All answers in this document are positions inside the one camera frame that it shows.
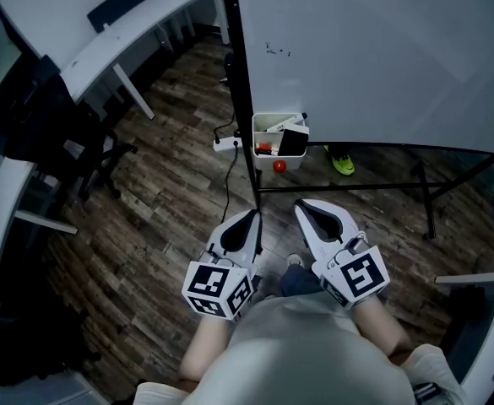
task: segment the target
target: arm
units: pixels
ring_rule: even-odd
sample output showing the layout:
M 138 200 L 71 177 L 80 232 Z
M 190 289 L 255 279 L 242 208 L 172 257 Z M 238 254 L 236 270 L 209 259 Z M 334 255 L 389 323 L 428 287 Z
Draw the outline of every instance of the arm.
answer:
M 382 305 L 377 296 L 354 306 L 350 315 L 361 335 L 374 343 L 396 365 L 401 365 L 413 347 L 399 322 Z
M 182 358 L 178 372 L 178 387 L 186 392 L 192 392 L 227 345 L 228 321 L 202 316 L 198 330 Z

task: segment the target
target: black office chair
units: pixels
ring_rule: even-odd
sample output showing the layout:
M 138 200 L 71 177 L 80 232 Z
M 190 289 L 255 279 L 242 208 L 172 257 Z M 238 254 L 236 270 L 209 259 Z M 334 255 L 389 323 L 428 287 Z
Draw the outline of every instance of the black office chair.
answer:
M 117 145 L 117 136 L 84 103 L 76 106 L 61 76 L 51 76 L 33 92 L 13 119 L 4 153 L 12 159 L 38 164 L 38 170 L 66 184 L 83 178 L 78 195 L 87 200 L 87 186 L 94 171 L 110 188 L 115 198 L 121 193 L 114 187 L 110 174 L 126 152 L 137 153 L 132 144 Z M 113 147 L 104 151 L 109 136 Z M 63 145 L 67 140 L 84 146 L 75 159 Z

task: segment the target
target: shoe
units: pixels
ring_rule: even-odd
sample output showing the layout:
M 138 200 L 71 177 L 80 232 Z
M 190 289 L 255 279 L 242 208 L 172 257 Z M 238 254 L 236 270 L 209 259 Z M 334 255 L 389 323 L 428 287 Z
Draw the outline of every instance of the shoe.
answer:
M 288 262 L 288 267 L 296 265 L 305 268 L 305 262 L 303 261 L 303 258 L 301 258 L 296 253 L 288 255 L 288 257 L 286 258 L 286 262 Z
M 329 153 L 329 146 L 324 145 L 323 147 L 325 148 L 325 151 Z M 331 162 L 333 162 L 333 167 L 343 176 L 351 176 L 356 171 L 354 163 L 351 161 L 348 154 L 338 159 L 331 157 Z

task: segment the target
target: metal bar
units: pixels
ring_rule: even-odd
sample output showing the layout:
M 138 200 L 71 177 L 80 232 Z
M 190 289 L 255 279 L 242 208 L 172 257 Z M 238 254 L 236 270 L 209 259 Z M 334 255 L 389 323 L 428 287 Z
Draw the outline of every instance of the metal bar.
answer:
M 459 148 L 459 147 L 444 147 L 438 145 L 424 145 L 424 144 L 405 144 L 405 143 L 369 143 L 361 141 L 308 141 L 307 145 L 330 145 L 330 144 L 345 144 L 351 147 L 390 147 L 397 149 L 425 149 L 425 150 L 443 150 L 450 152 L 463 152 L 463 153 L 477 153 L 477 154 L 494 154 L 493 152 L 486 152 L 483 150 L 473 150 L 471 148 Z
M 239 0 L 224 0 L 224 5 L 233 48 L 233 54 L 228 54 L 225 57 L 224 67 L 228 84 L 230 85 L 231 101 L 236 112 L 237 126 L 239 126 L 243 152 L 247 162 L 252 195 L 254 196 L 256 208 L 259 210 L 260 194 L 252 161 L 252 96 L 248 80 L 247 51 L 243 37 Z
M 236 83 L 239 81 L 236 74 L 236 68 L 234 65 L 234 55 L 227 54 L 224 60 L 224 69 L 226 77 L 228 77 L 228 85 L 230 86 L 231 102 L 233 103 L 234 110 L 236 111 L 237 126 L 239 126 L 239 134 L 241 135 L 241 141 L 243 144 L 243 153 L 245 155 L 245 161 L 247 162 L 248 176 L 250 178 L 250 185 L 252 187 L 252 195 L 254 196 L 254 202 L 256 208 L 260 209 L 260 194 L 257 186 L 256 173 L 254 170 L 254 162 L 252 160 L 252 113 L 248 116 L 248 111 L 245 112 L 245 98 L 241 94 L 241 91 L 237 88 Z
M 481 173 L 483 170 L 486 170 L 489 166 L 494 164 L 494 154 L 492 156 L 489 156 L 473 168 L 470 168 L 468 171 L 463 173 L 462 175 L 459 175 L 455 180 L 450 181 L 449 183 L 445 184 L 443 187 L 438 189 L 437 191 L 434 191 L 433 193 L 430 194 L 429 198 L 431 201 L 435 200 L 436 198 L 440 197 L 446 192 L 451 191 L 455 187 L 463 184 L 465 181 L 471 179 L 472 177 L 477 176 L 479 173 Z
M 426 187 L 440 187 L 444 183 L 426 183 Z M 381 183 L 378 185 L 326 185 L 326 186 L 284 186 L 260 187 L 261 193 L 279 192 L 329 192 L 329 191 L 368 191 L 371 189 L 417 189 L 424 187 L 421 183 Z
M 425 237 L 428 240 L 432 240 L 436 237 L 436 229 L 434 227 L 434 214 L 432 213 L 431 193 L 429 192 L 429 187 L 426 182 L 425 167 L 423 166 L 423 162 L 420 162 L 414 167 L 412 174 L 418 176 L 421 182 L 421 189 L 423 190 L 423 203 L 425 204 L 426 225 L 428 228 Z

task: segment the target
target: green shoe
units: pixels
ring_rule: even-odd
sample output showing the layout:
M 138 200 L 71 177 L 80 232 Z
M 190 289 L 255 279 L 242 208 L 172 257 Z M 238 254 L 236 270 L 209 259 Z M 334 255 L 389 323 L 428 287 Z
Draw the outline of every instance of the green shoe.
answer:
M 323 147 L 325 148 L 325 151 L 329 153 L 329 146 L 324 145 Z M 331 162 L 333 162 L 333 167 L 343 176 L 351 176 L 356 170 L 356 168 L 354 168 L 354 163 L 348 155 L 338 159 L 331 157 Z

